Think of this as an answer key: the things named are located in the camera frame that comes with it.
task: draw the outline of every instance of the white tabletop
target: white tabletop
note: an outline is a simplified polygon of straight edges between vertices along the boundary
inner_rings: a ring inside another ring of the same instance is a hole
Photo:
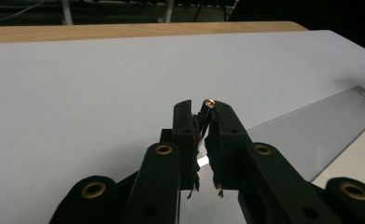
[[[135,172],[181,101],[250,129],[357,85],[365,49],[330,31],[0,44],[0,223],[47,223],[80,179]],[[205,203],[182,216],[224,223]]]

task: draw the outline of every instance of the white table surface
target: white table surface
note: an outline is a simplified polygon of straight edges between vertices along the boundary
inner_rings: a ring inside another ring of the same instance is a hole
[[[357,85],[365,49],[330,31],[0,44],[0,223],[48,223],[80,179],[135,172],[181,101],[250,129]],[[244,223],[225,197],[182,200],[181,223]]]

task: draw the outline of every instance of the wire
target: wire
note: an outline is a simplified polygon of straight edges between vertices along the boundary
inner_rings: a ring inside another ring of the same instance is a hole
[[[0,21],[6,21],[6,20],[8,20],[8,19],[11,19],[11,18],[13,18],[13,17],[16,17],[16,16],[18,16],[18,15],[20,15],[20,14],[22,14],[22,13],[24,13],[24,12],[28,11],[28,10],[30,10],[31,8],[39,7],[40,5],[44,4],[46,1],[47,1],[47,0],[43,0],[42,2],[37,3],[37,4],[33,5],[33,6],[27,7],[26,9],[21,10],[20,12],[18,12],[18,13],[16,13],[16,14],[13,14],[13,15],[11,15],[11,16],[9,16],[9,17],[1,18],[1,19],[0,19]],[[18,7],[6,7],[6,6],[0,6],[0,8],[18,8]]]

